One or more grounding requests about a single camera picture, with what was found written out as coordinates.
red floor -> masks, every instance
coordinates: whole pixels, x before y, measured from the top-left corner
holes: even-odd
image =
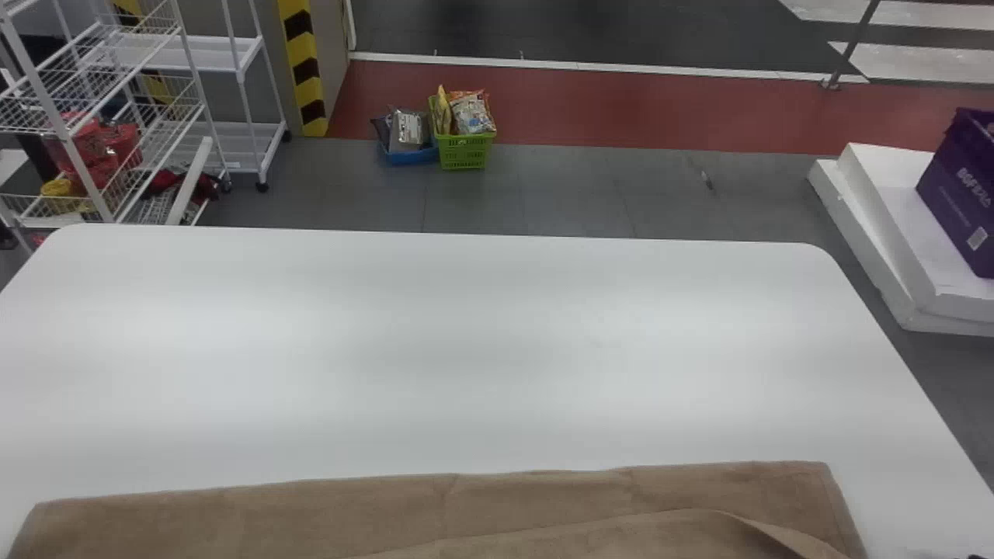
[[[486,88],[498,141],[839,154],[850,141],[934,149],[958,106],[994,91],[353,61],[328,135],[373,138],[388,104]]]

red bag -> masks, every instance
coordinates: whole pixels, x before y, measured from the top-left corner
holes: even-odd
[[[70,119],[76,114],[75,112],[64,112],[63,117]],[[96,118],[92,118],[80,128],[80,131],[73,136],[73,144],[76,145],[76,149],[80,152],[80,157],[83,158],[83,163],[86,166],[102,158],[107,153],[107,147],[103,143],[103,133]],[[70,161],[69,154],[66,153],[66,148],[63,146],[61,140],[52,137],[47,138],[45,140],[45,147],[49,150],[49,155],[52,156],[52,160],[55,161],[59,170],[66,172],[73,171],[73,163]]]
[[[114,172],[117,171],[117,159],[112,155],[107,155],[87,165],[86,169],[89,170],[89,176],[93,177],[93,183],[96,184],[96,188],[103,190],[107,187],[107,183],[110,182],[110,178],[114,176]],[[73,181],[74,188],[79,189],[80,192],[85,192],[83,180],[75,171],[66,171],[66,178]]]
[[[108,126],[101,129],[103,142],[107,148],[114,152],[118,166],[134,168],[141,164],[141,150],[135,149],[138,139],[141,137],[138,132],[138,125],[134,123]]]

white floor line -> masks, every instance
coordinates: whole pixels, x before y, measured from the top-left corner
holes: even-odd
[[[775,72],[769,70],[732,70],[724,68],[691,68],[683,66],[649,66],[634,64],[600,64],[587,62],[536,61],[521,59],[487,59],[473,57],[437,57],[426,55],[396,55],[387,53],[351,53],[352,60],[400,62],[408,64],[443,64],[454,66],[489,66],[496,68],[530,68],[542,70],[575,70],[585,72],[618,72],[625,74],[659,74],[666,76],[706,76],[711,78],[751,78],[759,80],[802,80],[820,82],[826,74],[811,72]],[[847,74],[841,82],[866,84],[867,79]]]
[[[867,0],[780,0],[797,17],[808,21],[856,23]],[[907,27],[994,31],[994,6],[884,0],[871,23]]]
[[[829,43],[842,52],[845,43]],[[994,84],[994,51],[864,44],[850,60],[871,79]]]

yellow and black striped pillar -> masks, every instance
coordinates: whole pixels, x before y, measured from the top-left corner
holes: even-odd
[[[311,22],[310,0],[277,0],[286,38],[286,57],[293,72],[293,96],[300,109],[305,136],[324,136],[328,115],[317,64],[317,43]]]

barcode label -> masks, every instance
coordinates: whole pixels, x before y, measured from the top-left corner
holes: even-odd
[[[973,232],[973,235],[970,235],[970,238],[966,240],[966,244],[970,246],[971,251],[976,251],[986,240],[987,230],[982,227],[978,227],[977,230]]]

